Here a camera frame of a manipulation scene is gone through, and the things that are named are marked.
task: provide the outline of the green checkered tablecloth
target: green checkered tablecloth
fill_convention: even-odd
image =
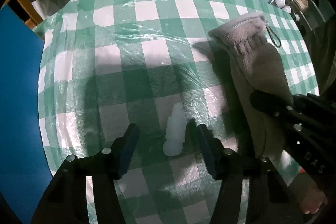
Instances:
[[[294,21],[259,0],[72,0],[39,24],[34,31],[45,45],[38,107],[51,171],[69,154],[85,157],[110,146],[134,122],[140,140],[129,171],[115,182],[126,223],[209,223],[220,182],[207,174],[189,132],[181,155],[163,154],[167,117],[182,102],[187,119],[211,127],[226,147],[244,146],[249,129],[229,58],[207,33],[255,10],[281,39],[291,92],[317,94]],[[298,165],[286,153],[281,165],[289,182]],[[90,178],[87,201],[96,223]]]

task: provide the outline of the gray fleece glove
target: gray fleece glove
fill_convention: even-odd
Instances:
[[[250,94],[261,90],[293,105],[280,55],[264,35],[262,12],[242,15],[209,32],[230,55],[231,74],[249,124],[256,156],[265,155],[277,164],[284,136],[275,119],[250,104]]]

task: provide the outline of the screw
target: screw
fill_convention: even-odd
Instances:
[[[69,155],[67,156],[66,160],[70,162],[70,161],[73,161],[75,158],[76,158],[75,155]]]
[[[302,130],[302,124],[295,124],[293,125],[294,129],[297,131],[297,132],[300,132]]]
[[[232,155],[234,151],[231,148],[224,148],[224,153],[226,155]]]
[[[112,152],[111,148],[104,148],[102,151],[102,154],[107,155],[110,154]]]

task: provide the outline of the plastic sheet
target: plastic sheet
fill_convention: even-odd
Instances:
[[[70,0],[35,0],[31,4],[44,20],[62,9]]]
[[[72,0],[38,25],[34,31],[45,40],[39,118],[50,169],[57,171],[69,154],[90,156],[109,147],[134,122],[139,143],[129,171],[115,182],[126,223],[208,223],[221,182],[208,175],[192,132],[180,155],[164,155],[167,119],[181,102],[187,121],[205,123],[225,147],[249,147],[229,57],[207,36],[244,8],[232,0]],[[283,18],[292,26],[290,20]],[[280,49],[284,60],[290,50]],[[291,92],[300,92],[297,87]],[[296,175],[295,162],[284,165],[288,177]],[[242,194],[240,222],[246,182]],[[90,180],[87,196],[96,223]]]

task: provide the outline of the blue board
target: blue board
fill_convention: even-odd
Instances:
[[[0,10],[0,41],[0,192],[29,224],[52,178],[37,114],[43,41],[7,6]]]

